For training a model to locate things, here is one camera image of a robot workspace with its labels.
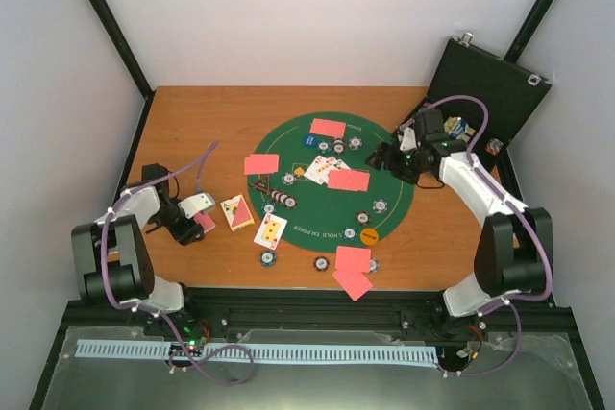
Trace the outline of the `red-backed playing card deck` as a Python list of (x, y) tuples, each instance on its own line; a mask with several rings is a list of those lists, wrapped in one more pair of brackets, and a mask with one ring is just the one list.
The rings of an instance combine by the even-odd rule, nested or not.
[(204, 233), (208, 233), (216, 227), (208, 213), (199, 212), (194, 216), (194, 220), (202, 227)]

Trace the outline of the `light blue chip top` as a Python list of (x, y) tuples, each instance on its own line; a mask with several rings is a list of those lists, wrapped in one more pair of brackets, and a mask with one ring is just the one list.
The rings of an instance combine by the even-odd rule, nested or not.
[(351, 150), (359, 150), (362, 147), (362, 139), (356, 136), (351, 137), (348, 146)]

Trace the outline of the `black red chip top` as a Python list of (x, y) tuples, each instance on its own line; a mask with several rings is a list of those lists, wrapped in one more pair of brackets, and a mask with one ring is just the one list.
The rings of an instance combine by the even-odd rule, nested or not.
[(346, 145), (345, 145), (345, 141), (343, 138), (341, 137), (337, 137), (333, 140), (332, 143), (332, 150), (338, 154), (338, 155), (342, 155), (345, 150), (346, 150)]

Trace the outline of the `spread black red chips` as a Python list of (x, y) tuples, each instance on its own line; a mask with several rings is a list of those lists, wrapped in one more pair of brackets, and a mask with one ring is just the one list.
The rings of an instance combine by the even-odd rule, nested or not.
[(290, 194), (281, 191), (279, 189), (274, 189), (270, 193), (270, 197), (272, 200), (287, 209), (294, 209), (297, 206), (297, 199), (291, 196)]

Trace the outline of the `light blue poker chip stack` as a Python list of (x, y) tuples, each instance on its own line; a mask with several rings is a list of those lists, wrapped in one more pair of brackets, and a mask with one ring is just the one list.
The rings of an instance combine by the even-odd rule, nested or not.
[(378, 262), (378, 260), (375, 259), (375, 258), (372, 258), (370, 260), (370, 270), (369, 270), (369, 273), (370, 274), (376, 273), (378, 271), (378, 269), (379, 269), (379, 262)]

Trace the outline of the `black red poker chip stack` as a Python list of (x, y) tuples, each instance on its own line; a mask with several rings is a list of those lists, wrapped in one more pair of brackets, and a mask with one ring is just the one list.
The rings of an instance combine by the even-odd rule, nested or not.
[(314, 259), (313, 267), (317, 272), (325, 272), (329, 269), (330, 262), (325, 256), (319, 256)]

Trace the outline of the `red-backed card bottom edge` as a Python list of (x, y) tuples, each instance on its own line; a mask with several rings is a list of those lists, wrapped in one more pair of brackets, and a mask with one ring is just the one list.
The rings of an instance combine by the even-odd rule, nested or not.
[(372, 282), (362, 272), (335, 270), (332, 275), (352, 301), (358, 301), (373, 288)]

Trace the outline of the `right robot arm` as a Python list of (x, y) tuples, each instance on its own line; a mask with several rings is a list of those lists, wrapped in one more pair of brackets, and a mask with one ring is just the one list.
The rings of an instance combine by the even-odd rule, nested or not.
[(544, 301), (551, 295), (550, 214), (528, 207), (495, 181), (470, 142), (446, 133), (439, 110), (416, 112), (365, 162), (409, 184), (432, 174), (456, 193), (480, 224), (473, 272), (443, 293), (450, 316), (481, 316), (514, 300)]

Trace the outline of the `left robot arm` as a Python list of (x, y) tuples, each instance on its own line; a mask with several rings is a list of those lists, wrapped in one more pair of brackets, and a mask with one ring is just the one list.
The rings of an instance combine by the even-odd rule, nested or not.
[(149, 225), (167, 229), (182, 246), (199, 242), (205, 229), (197, 218), (215, 208), (203, 191), (180, 199), (170, 192), (170, 171), (154, 163), (141, 169), (141, 181), (129, 184), (101, 217), (71, 231), (71, 245), (81, 300), (121, 309), (166, 313), (179, 335), (193, 333), (200, 312), (185, 302), (186, 288), (155, 274), (143, 235)]

